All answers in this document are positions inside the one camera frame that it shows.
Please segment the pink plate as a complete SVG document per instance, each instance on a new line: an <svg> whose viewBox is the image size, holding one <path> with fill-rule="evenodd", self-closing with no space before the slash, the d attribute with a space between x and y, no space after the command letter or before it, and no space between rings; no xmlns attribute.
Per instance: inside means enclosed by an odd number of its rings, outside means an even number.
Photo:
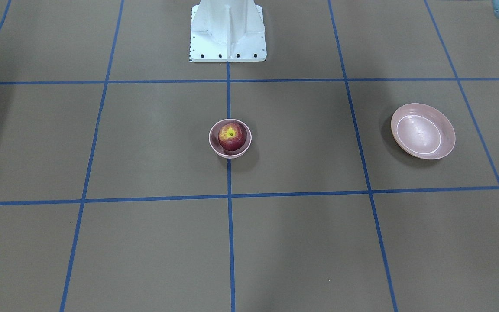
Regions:
<svg viewBox="0 0 499 312"><path fill-rule="evenodd" d="M402 105L393 113L390 127L396 144L416 158L442 159L455 148L456 134L451 122L426 104Z"/></svg>

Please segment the red apple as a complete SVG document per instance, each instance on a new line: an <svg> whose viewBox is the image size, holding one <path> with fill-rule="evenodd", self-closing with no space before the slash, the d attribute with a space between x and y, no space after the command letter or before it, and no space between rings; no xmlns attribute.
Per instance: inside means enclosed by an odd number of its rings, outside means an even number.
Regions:
<svg viewBox="0 0 499 312"><path fill-rule="evenodd" d="M239 150L246 142L247 136L244 127L238 122L230 122L220 127L218 142L225 151Z"/></svg>

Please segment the white pedestal base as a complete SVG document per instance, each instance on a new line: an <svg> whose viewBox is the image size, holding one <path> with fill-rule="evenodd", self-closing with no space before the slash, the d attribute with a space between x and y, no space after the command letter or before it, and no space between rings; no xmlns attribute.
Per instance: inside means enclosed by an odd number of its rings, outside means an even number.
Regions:
<svg viewBox="0 0 499 312"><path fill-rule="evenodd" d="M263 8L253 0L202 0L191 8L191 62L267 59Z"/></svg>

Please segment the pink bowl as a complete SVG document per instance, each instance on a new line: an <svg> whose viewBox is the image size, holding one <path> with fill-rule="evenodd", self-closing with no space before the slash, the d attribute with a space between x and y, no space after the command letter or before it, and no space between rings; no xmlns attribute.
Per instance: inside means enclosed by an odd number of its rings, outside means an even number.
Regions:
<svg viewBox="0 0 499 312"><path fill-rule="evenodd" d="M218 142L218 132L220 130L220 127L222 127L225 124L230 123L230 122L240 123L244 127L244 132L246 133L246 136L247 136L247 140L246 140L245 144L240 149L233 151L233 152L225 151L222 148L222 146L220 146L220 144ZM211 128L211 130L209 132L208 140L209 140L209 144L210 144L211 148L218 156L221 156L221 157L227 158L227 159L234 159L234 158L238 158L238 157L242 156L243 154L245 154L245 152L247 152L248 148L251 146L251 143L252 143L252 133L251 133L250 129L248 128L248 126L244 122L242 122L238 119L223 119L223 120L220 120L219 122L217 122Z"/></svg>

